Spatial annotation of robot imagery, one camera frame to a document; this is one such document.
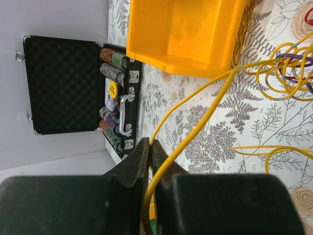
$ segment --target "black case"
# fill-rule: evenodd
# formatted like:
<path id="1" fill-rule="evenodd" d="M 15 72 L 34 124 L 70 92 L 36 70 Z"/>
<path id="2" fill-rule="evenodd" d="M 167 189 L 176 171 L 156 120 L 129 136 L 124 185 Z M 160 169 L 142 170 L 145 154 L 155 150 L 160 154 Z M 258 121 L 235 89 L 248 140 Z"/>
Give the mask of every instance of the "black case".
<path id="1" fill-rule="evenodd" d="M 105 106 L 105 76 L 100 72 L 104 47 L 126 53 L 125 47 L 72 39 L 24 36 L 23 48 L 35 134 L 48 135 L 94 131 L 99 110 Z M 125 71 L 123 97 L 123 158 L 136 143 L 138 100 L 142 63 L 130 58 Z"/>

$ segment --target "silver handle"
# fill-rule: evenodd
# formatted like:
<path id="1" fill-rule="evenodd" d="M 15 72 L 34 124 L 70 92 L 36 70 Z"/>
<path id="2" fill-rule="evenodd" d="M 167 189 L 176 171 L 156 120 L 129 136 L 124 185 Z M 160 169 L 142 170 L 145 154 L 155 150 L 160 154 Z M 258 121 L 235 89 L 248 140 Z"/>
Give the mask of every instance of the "silver handle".
<path id="1" fill-rule="evenodd" d="M 129 100 L 129 102 L 132 102 L 134 98 L 135 94 L 127 94 L 121 98 L 121 107 L 120 107 L 121 110 L 119 115 L 119 133 L 121 133 L 124 136 L 130 136 L 133 131 L 131 124 L 127 124 L 126 131 L 124 131 L 124 125 L 125 125 L 125 103 L 127 100 Z"/>

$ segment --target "orange container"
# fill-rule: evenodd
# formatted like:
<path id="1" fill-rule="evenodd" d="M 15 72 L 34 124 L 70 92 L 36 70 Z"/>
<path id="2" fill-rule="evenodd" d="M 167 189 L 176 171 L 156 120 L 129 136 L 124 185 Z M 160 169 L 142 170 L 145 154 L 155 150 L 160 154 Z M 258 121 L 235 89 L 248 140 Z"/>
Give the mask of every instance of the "orange container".
<path id="1" fill-rule="evenodd" d="M 229 70 L 249 0 L 131 0 L 127 56 L 172 74 Z"/>

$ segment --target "floral tablecloth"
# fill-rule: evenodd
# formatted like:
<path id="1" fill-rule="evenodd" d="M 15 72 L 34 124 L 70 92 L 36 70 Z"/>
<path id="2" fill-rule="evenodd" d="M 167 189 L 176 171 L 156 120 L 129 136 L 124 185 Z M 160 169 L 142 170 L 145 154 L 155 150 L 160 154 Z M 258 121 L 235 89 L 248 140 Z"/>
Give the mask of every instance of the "floral tablecloth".
<path id="1" fill-rule="evenodd" d="M 130 2 L 110 0 L 109 6 L 108 41 L 126 46 Z M 313 30 L 304 23 L 311 7 L 313 0 L 251 0 L 239 30 L 233 64 L 267 59 L 281 43 L 296 42 L 306 36 Z M 307 45 L 311 41 L 313 38 L 307 40 Z M 206 82 L 205 78 L 172 75 L 145 64 L 137 141 L 151 137 L 165 113 Z M 157 136 L 168 154 L 199 122 L 222 85 L 219 82 L 208 87 L 168 118 Z M 307 92 L 299 95 L 311 96 Z M 268 100 L 258 91 L 255 77 L 239 74 L 211 120 L 177 162 L 191 173 L 265 172 L 264 156 L 235 154 L 232 147 L 276 144 L 312 148 L 312 139 L 312 101 Z M 118 161 L 109 144 L 107 148 Z M 289 189 L 307 234 L 313 234 L 312 161 L 287 151 L 274 155 L 269 167 L 271 174 L 277 175 Z"/>

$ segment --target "botanical pattern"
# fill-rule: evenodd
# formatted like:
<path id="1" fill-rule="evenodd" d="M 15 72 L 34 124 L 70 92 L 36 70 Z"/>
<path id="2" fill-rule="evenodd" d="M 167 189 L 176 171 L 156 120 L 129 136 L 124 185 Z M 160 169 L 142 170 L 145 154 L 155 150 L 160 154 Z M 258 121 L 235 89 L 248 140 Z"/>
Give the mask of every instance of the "botanical pattern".
<path id="1" fill-rule="evenodd" d="M 130 1 L 110 0 L 109 43 L 126 46 Z M 311 7 L 313 0 L 251 0 L 244 11 L 232 66 L 267 59 L 281 43 L 297 42 L 307 35 L 312 28 L 303 18 Z M 145 64 L 139 95 L 137 141 L 151 137 L 166 112 L 205 82 L 207 79 L 168 74 Z M 223 82 L 217 82 L 204 89 L 168 117 L 156 137 L 168 154 L 195 127 L 222 85 Z M 313 97 L 307 92 L 298 95 Z M 235 155 L 231 148 L 290 145 L 312 149 L 312 124 L 313 101 L 292 98 L 270 101 L 258 91 L 254 76 L 239 73 L 209 123 L 180 154 L 177 162 L 193 173 L 264 173 L 264 155 Z M 306 234 L 313 234 L 311 160 L 294 151 L 281 152 L 271 157 L 269 170 L 289 189 Z"/>

